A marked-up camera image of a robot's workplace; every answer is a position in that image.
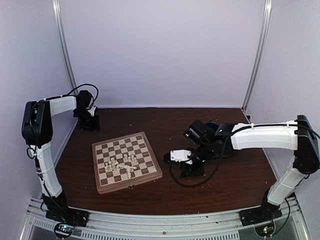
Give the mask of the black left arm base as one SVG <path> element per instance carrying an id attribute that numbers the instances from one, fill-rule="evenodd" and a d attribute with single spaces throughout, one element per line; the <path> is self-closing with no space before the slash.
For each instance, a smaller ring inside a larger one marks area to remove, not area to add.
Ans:
<path id="1" fill-rule="evenodd" d="M 58 197 L 42 194 L 42 199 L 47 207 L 47 211 L 45 213 L 45 217 L 47 219 L 76 227 L 87 226 L 90 215 L 89 212 L 70 208 L 64 191 L 62 191 Z"/>

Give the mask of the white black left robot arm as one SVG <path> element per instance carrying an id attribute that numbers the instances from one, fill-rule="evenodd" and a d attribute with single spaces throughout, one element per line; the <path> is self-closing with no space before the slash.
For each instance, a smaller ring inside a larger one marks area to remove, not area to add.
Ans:
<path id="1" fill-rule="evenodd" d="M 42 193 L 48 198 L 57 198 L 63 192 L 52 158 L 52 118 L 65 112 L 73 112 L 78 129 L 99 132 L 100 117 L 94 102 L 95 98 L 88 90 L 81 90 L 76 95 L 54 96 L 29 101 L 25 105 L 21 134 L 28 146 L 28 156 L 34 159 Z"/>

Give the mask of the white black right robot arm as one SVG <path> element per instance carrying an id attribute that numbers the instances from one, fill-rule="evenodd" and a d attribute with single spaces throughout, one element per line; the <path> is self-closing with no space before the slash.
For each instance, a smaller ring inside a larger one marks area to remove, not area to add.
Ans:
<path id="1" fill-rule="evenodd" d="M 228 151 L 279 149 L 292 152 L 287 170 L 266 191 L 265 199 L 256 210 L 261 221 L 268 220 L 301 181 L 320 168 L 320 136 L 304 115 L 286 122 L 263 124 L 195 120 L 183 134 L 197 147 L 172 150 L 169 160 L 186 164 L 188 170 L 198 170 L 214 158 L 221 159 Z"/>

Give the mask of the wooden chess board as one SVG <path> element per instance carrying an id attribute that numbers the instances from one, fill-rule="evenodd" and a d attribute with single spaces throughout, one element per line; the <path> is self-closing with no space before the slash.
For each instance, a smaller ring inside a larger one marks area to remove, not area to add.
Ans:
<path id="1" fill-rule="evenodd" d="M 97 192 L 107 194 L 122 189 L 158 180 L 163 177 L 162 169 L 145 132 L 137 132 L 113 139 L 93 143 L 92 157 Z M 105 163 L 111 161 L 112 172 L 105 172 Z M 118 164 L 135 166 L 128 179 L 126 169 Z"/>

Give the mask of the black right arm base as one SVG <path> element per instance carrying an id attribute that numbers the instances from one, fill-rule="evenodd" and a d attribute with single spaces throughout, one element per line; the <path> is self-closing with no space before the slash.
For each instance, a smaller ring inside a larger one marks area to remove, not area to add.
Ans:
<path id="1" fill-rule="evenodd" d="M 264 201 L 261 206 L 241 210 L 239 212 L 243 227 L 271 221 L 275 218 L 280 218 L 282 215 L 279 205 L 273 205 L 267 201 Z"/>

